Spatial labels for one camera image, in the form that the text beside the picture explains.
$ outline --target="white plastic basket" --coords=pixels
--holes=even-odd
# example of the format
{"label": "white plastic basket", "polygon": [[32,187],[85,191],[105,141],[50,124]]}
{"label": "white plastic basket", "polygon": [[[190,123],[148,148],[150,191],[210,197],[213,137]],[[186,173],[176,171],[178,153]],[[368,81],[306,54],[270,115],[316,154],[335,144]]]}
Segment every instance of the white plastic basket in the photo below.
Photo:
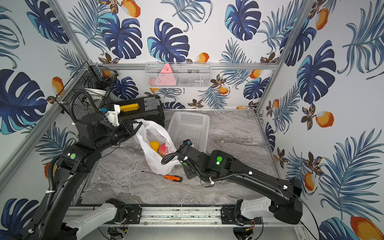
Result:
{"label": "white plastic basket", "polygon": [[175,112],[168,127],[168,133],[176,149],[184,140],[191,140],[194,148],[201,152],[207,149],[209,116],[201,113]]}
{"label": "white plastic basket", "polygon": [[145,73],[150,88],[207,88],[211,63],[169,63],[173,73],[160,73],[166,63],[146,63]]}

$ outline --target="cable tie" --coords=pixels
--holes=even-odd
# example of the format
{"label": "cable tie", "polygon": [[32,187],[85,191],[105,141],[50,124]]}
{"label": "cable tie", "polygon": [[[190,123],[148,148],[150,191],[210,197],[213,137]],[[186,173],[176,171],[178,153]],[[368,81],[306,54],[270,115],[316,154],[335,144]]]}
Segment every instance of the cable tie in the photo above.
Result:
{"label": "cable tie", "polygon": [[214,181],[212,181],[211,177],[212,177],[212,176],[210,176],[210,177],[209,177],[209,180],[211,181],[211,184],[212,184],[212,185],[214,185],[214,184],[215,184],[215,182],[214,182]]}

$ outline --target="black wire basket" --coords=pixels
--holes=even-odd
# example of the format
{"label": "black wire basket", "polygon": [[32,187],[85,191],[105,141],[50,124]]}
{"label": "black wire basket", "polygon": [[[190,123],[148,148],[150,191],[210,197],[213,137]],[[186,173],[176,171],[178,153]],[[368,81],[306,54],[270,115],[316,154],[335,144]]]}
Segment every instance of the black wire basket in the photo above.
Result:
{"label": "black wire basket", "polygon": [[[87,66],[87,63],[83,63],[82,68],[74,74],[74,76],[76,76],[76,74],[80,74],[80,70],[85,69],[83,75],[64,99],[60,99],[61,92],[56,96],[56,101],[62,106],[64,111],[71,115],[70,101],[75,93],[79,90],[85,90],[90,95],[92,98],[91,100],[88,99],[86,93],[80,93],[74,99],[73,113],[77,120],[89,113],[95,113],[107,103],[111,103],[109,94],[111,93],[118,76],[116,71],[112,71],[103,66]],[[95,103],[96,109],[93,107],[93,104],[91,104],[91,101]]]}

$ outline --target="white wire wall basket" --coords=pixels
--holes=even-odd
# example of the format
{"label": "white wire wall basket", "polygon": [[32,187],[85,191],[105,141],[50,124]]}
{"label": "white wire wall basket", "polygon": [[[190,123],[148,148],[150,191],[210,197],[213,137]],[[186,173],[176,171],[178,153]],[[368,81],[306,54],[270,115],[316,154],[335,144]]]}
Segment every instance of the white wire wall basket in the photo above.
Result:
{"label": "white wire wall basket", "polygon": [[211,63],[169,63],[171,73],[161,73],[167,63],[146,63],[145,73],[150,88],[207,88],[210,81]]}

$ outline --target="wire mesh basket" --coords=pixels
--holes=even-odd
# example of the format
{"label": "wire mesh basket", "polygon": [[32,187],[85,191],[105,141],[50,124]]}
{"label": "wire mesh basket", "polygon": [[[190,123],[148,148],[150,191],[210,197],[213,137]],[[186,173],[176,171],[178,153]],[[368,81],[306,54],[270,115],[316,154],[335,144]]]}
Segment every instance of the wire mesh basket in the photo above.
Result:
{"label": "wire mesh basket", "polygon": [[146,63],[150,88],[207,88],[211,85],[211,63],[169,63],[172,73],[161,73],[166,63]]}
{"label": "wire mesh basket", "polygon": [[[89,66],[88,68],[85,67],[85,69],[86,70],[83,72],[83,75],[71,89],[68,95],[64,99],[58,99],[59,104],[69,115],[70,101],[79,90],[85,90],[90,95],[97,109],[100,109],[105,104],[111,102],[109,99],[109,94],[111,93],[112,87],[117,80],[117,72],[98,65]],[[83,116],[94,112],[96,112],[96,109],[92,106],[91,101],[88,99],[86,93],[79,94],[73,102],[73,113],[75,118],[79,120]]]}

